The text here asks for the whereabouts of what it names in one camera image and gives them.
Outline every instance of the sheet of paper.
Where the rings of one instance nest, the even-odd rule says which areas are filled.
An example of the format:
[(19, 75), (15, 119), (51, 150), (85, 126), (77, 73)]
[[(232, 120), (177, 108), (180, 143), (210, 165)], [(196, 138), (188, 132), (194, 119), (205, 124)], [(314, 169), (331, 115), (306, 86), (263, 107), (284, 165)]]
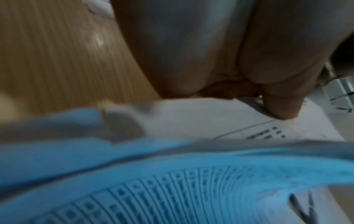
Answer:
[[(28, 137), (26, 133), (34, 124), (35, 134)], [(0, 220), (1, 224), (235, 221), (283, 224), (284, 220), (301, 223), (287, 206), (290, 191), (299, 191), (297, 196), (302, 200), (306, 196), (301, 195), (301, 190), (332, 182), (347, 183), (353, 174), (350, 162), (325, 158), (333, 156), (331, 152), (336, 147), (329, 149), (327, 154), (324, 150), (324, 158), (319, 157), (319, 152), (311, 155), (307, 153), (308, 149), (289, 151), (286, 147), (281, 148), (281, 152), (230, 152), (238, 147), (247, 148), (247, 144), (225, 142), (226, 139), (342, 141), (324, 112), (309, 100), (299, 117), (292, 121), (270, 117), (252, 100), (172, 100), (113, 107), (106, 110), (103, 119), (98, 110), (74, 111), (42, 118), (40, 122), (28, 121), (0, 128), (1, 132), (22, 141), (33, 141), (38, 133), (47, 133), (44, 142), (1, 147), (0, 170), (5, 170), (0, 173), (0, 217), (5, 217)], [(217, 146), (196, 145), (196, 141), (184, 139), (112, 144), (143, 137), (207, 138), (216, 140)], [(257, 141), (250, 142), (254, 142), (253, 148), (261, 148)], [(172, 156), (174, 151), (168, 158), (153, 158), (156, 156), (153, 153), (174, 148), (183, 153), (203, 150), (208, 153), (184, 158), (183, 155)], [(216, 149), (228, 153), (212, 154)], [(152, 161), (135, 162), (144, 158), (142, 155), (152, 155), (149, 159)], [(345, 154), (346, 159), (351, 159), (348, 155), (350, 153)], [(308, 161), (303, 160), (304, 156), (318, 158)], [(195, 178), (188, 176), (191, 170)], [(174, 177), (178, 173), (182, 178)], [(159, 179), (162, 175), (167, 181)], [(19, 190), (19, 186), (25, 187), (24, 190)], [(126, 196), (119, 195), (121, 186), (128, 192)], [(321, 194), (319, 189), (311, 191)], [(334, 215), (341, 223), (346, 223), (346, 216), (338, 205), (328, 201), (338, 209)], [(315, 201), (315, 204), (318, 207), (323, 203)], [(320, 212), (328, 213), (328, 208), (323, 207)]]

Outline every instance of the human hand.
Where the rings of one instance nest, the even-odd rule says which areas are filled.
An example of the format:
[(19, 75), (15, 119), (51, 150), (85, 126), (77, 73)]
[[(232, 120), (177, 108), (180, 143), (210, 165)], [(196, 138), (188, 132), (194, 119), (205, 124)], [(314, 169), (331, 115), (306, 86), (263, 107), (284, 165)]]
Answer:
[(138, 64), (162, 97), (260, 93), (297, 116), (325, 62), (354, 31), (353, 0), (111, 0)]

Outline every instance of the wooden surface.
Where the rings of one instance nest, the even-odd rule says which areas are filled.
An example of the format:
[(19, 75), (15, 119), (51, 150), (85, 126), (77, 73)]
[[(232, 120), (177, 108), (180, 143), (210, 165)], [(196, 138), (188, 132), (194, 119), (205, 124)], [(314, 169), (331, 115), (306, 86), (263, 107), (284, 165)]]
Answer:
[(115, 21), (80, 0), (1, 0), (0, 46), (0, 92), (31, 114), (159, 98)]

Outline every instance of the skin crease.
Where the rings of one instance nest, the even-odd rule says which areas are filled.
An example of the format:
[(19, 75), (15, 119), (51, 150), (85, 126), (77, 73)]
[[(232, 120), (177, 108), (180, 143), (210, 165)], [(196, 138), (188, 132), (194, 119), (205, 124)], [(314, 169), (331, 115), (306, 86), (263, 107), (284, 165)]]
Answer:
[(297, 116), (325, 62), (354, 31), (353, 0), (111, 0), (138, 64), (162, 97), (261, 93)]

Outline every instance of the paper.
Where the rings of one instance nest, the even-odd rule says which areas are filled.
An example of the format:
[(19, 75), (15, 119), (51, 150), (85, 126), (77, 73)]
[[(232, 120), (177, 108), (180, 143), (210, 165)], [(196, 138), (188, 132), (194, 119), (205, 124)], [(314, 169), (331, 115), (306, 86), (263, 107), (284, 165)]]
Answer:
[[(76, 123), (66, 140), (57, 136), (77, 120), (70, 122), (73, 114), (36, 122), (36, 131), (50, 123), (55, 135), (1, 147), (0, 223), (300, 224), (288, 196), (295, 193), (307, 211), (308, 192), (318, 224), (332, 223), (324, 218), (330, 213), (350, 223), (328, 190), (318, 187), (354, 181), (353, 145), (289, 140), (342, 140), (310, 101), (296, 121), (278, 121), (259, 110), (256, 104), (223, 100), (120, 106), (108, 109), (104, 120)], [(66, 128), (56, 128), (61, 120)], [(24, 132), (31, 122), (13, 126), (11, 133)], [(83, 138), (81, 129), (90, 138)], [(120, 143), (100, 140), (112, 136)], [(228, 140), (268, 136), (288, 141)], [(213, 140), (131, 141), (141, 137)]]

